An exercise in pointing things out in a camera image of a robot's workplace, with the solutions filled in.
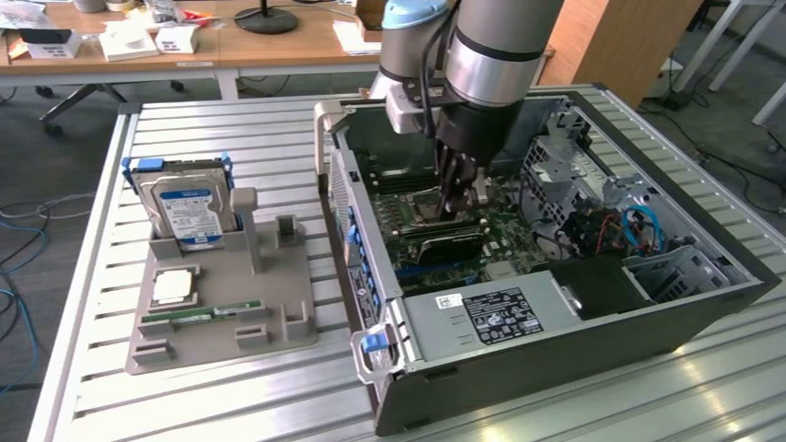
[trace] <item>blue cable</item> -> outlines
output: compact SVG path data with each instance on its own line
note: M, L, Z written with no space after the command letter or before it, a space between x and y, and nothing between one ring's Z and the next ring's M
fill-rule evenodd
M631 205L630 207L627 207L623 210L622 225L623 225L623 229L625 229L625 236L630 240L630 243L634 246L639 245L637 238L634 237L633 233L627 229L627 225L630 224L630 221L627 219L629 212L642 212L645 215L647 215L650 217L650 220L653 221L653 229L655 230L655 236L658 239L658 250L665 251L666 250L666 239L663 238L663 230L661 229L661 223L658 222L658 216L655 215L655 212L650 209L650 207L645 207L643 205Z
M4 389L0 390L0 396L3 396L3 394L6 394L7 391L11 390L16 384L23 382L24 378L27 378L36 369L36 365L39 364L39 340L36 339L36 334L34 333L34 323L30 320L30 313L27 312L27 306L24 305L23 301L16 297L14 292L10 292L8 290L0 289L0 293L3 293L7 297L11 298L11 302L16 302L19 304L19 307L23 311L24 326L27 327L27 333L30 334L30 342L34 346L34 361L30 365L30 368L27 368L23 375L19 376L16 380L11 382Z
M20 264L18 264L15 267L11 267L8 270L0 270L0 273L8 274L20 270L27 264L30 264L31 261L34 261L39 257L39 255L44 252L44 249L47 248L47 244L50 243L50 237L47 236L47 232L44 232L40 228L19 227L14 226L12 224L7 224L3 221L0 221L0 227L10 228L12 230L22 230L23 232L35 232L40 236L39 249L32 254L32 256L27 260L20 262Z

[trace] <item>chair wheel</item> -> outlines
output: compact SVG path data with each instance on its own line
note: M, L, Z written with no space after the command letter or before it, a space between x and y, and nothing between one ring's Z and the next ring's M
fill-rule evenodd
M50 136L60 136L63 134L63 127L58 124L44 124L44 133Z
M54 97L54 92L52 92L51 87L36 86L36 93L42 97L44 97L46 99L50 99L51 97Z
M183 83L180 83L179 81L171 81L170 82L170 87L176 92L183 92L186 90L186 86L183 86Z

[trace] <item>cardboard box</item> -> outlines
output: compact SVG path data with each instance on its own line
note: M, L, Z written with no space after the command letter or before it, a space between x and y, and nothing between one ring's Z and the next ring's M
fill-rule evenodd
M156 35L156 46L162 53L194 53L196 51L196 26L162 28Z
M32 58L75 58L83 38L71 29L20 29Z
M382 42L382 17L387 3L387 0L358 0L355 21L366 42Z

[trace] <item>power supply label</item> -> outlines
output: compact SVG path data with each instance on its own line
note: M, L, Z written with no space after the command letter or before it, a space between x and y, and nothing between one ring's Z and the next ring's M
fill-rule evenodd
M518 287L465 298L471 323L486 345L543 331Z

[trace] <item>black ring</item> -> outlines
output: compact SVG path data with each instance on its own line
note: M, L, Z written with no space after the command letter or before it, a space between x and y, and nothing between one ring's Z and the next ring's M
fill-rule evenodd
M462 32L462 29L455 30L455 35L465 46L473 49L479 54L485 55L486 57L491 57L497 60L503 60L505 62L529 62L531 60L537 60L543 55L543 48L541 51L535 52L507 52L501 51L499 49L490 48L481 44L478 41L474 41L467 35Z

